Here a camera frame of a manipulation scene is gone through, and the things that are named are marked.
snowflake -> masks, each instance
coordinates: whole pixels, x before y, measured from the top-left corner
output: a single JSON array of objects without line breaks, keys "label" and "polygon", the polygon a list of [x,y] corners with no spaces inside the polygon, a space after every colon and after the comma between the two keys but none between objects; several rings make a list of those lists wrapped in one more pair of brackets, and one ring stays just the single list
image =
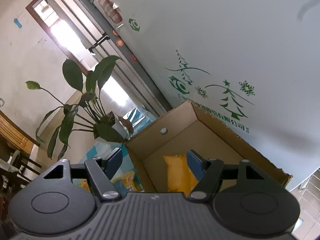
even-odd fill
[{"label": "snowflake", "polygon": [[247,96],[250,96],[250,95],[255,95],[254,93],[254,87],[249,85],[248,82],[245,80],[244,82],[239,82],[240,84],[240,90],[242,92],[245,92]]},{"label": "snowflake", "polygon": [[207,92],[205,90],[203,90],[201,87],[196,87],[196,90],[197,90],[198,94],[201,95],[203,98],[209,98],[207,96]]}]

gray gripper base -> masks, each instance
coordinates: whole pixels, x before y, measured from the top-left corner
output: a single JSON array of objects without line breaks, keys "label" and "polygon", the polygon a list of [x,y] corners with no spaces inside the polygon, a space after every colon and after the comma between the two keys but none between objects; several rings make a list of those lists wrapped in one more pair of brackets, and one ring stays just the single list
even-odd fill
[{"label": "gray gripper base", "polygon": [[[181,193],[131,193],[104,203],[88,222],[60,236],[30,236],[14,240],[253,240],[221,226],[206,204],[192,203]],[[290,234],[270,238],[294,240]]]}]

box handle hole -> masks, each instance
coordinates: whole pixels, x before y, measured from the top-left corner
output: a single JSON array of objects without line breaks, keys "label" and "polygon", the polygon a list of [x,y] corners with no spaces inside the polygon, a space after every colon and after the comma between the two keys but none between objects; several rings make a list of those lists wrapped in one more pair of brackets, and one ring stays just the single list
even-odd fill
[{"label": "box handle hole", "polygon": [[160,133],[161,133],[162,135],[167,134],[167,132],[168,132],[168,129],[167,129],[167,128],[162,128],[162,129],[160,130]]}]

triangular cutout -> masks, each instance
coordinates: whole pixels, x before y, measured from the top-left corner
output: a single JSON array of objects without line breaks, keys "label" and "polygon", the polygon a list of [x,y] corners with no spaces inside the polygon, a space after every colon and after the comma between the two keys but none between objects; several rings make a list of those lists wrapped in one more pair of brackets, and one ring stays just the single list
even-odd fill
[{"label": "triangular cutout", "polygon": [[246,166],[245,173],[247,179],[264,179],[259,173],[257,173],[251,166]]},{"label": "triangular cutout", "polygon": [[63,165],[56,166],[52,171],[50,171],[44,179],[62,179],[63,178]]}]

open cardboard box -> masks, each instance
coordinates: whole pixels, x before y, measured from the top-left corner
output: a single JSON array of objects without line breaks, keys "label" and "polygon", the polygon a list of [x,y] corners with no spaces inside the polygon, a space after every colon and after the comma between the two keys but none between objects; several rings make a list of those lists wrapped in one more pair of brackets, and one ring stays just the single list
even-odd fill
[{"label": "open cardboard box", "polygon": [[[166,134],[160,133],[163,128],[167,129]],[[159,117],[128,141],[126,147],[146,192],[167,192],[167,166],[163,156],[187,154],[189,149],[205,159],[216,158],[225,164],[250,160],[283,186],[292,178],[191,101]],[[221,189],[234,184],[235,181],[224,181]]]}]

